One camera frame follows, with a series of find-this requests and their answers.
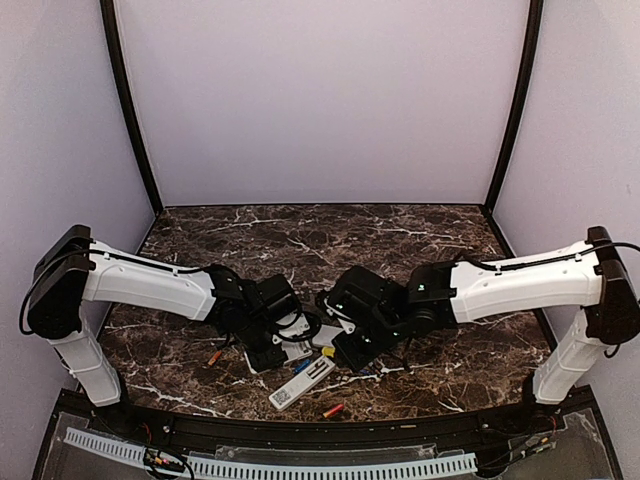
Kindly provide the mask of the white remote with buttons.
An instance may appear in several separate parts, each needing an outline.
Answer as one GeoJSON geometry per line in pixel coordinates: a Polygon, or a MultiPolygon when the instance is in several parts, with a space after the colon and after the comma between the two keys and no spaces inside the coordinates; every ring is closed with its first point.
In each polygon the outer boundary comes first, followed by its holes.
{"type": "MultiPolygon", "coordinates": [[[[283,366],[288,366],[288,365],[290,365],[291,363],[293,363],[295,361],[306,359],[306,358],[310,357],[311,354],[312,354],[311,348],[306,344],[302,344],[302,343],[292,343],[292,344],[290,344],[290,343],[281,343],[280,345],[281,345],[282,349],[288,355],[288,360],[284,363],[283,366]]],[[[245,356],[247,365],[249,367],[248,360],[247,360],[247,352],[248,351],[244,352],[244,356],[245,356]]],[[[261,374],[261,373],[253,372],[250,369],[250,367],[249,367],[249,370],[253,374],[261,374]]]]}

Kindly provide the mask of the white remote with label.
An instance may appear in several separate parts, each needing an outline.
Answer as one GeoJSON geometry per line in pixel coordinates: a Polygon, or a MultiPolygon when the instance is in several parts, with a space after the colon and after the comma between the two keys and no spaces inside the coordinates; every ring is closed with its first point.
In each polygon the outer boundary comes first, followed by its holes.
{"type": "Polygon", "coordinates": [[[269,396],[270,403],[278,410],[287,409],[301,396],[313,389],[329,376],[336,364],[328,357],[322,356],[296,374],[286,384],[269,396]]]}

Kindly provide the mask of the red orange battery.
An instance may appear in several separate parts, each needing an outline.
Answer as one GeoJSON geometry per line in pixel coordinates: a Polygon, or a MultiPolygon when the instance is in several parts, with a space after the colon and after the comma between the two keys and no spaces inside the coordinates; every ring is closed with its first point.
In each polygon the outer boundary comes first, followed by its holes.
{"type": "Polygon", "coordinates": [[[344,404],[337,404],[323,413],[324,418],[331,418],[344,410],[344,404]]]}

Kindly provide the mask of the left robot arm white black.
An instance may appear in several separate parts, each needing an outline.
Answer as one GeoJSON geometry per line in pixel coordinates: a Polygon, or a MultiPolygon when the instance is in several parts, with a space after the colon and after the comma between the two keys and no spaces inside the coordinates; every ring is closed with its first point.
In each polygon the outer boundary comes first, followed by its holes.
{"type": "Polygon", "coordinates": [[[84,225],[70,227],[41,258],[23,299],[19,328],[49,342],[82,385],[101,417],[120,436],[141,427],[140,412],[81,315],[85,301],[112,302],[173,313],[215,326],[255,354],[268,351],[284,319],[297,309],[282,275],[261,282],[228,267],[180,267],[115,250],[84,225]]]}

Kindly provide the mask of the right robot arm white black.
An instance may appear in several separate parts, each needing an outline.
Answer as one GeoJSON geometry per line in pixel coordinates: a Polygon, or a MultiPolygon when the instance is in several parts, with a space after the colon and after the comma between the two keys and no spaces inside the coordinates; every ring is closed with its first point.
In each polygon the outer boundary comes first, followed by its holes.
{"type": "Polygon", "coordinates": [[[511,426],[530,434],[600,354],[639,334],[639,300],[618,253],[623,246],[596,226],[586,240],[538,255],[481,262],[460,253],[424,263],[404,285],[354,266],[316,304],[341,323],[344,331],[333,344],[352,371],[402,340],[436,330],[510,312],[577,306],[568,333],[511,410],[511,426]]]}

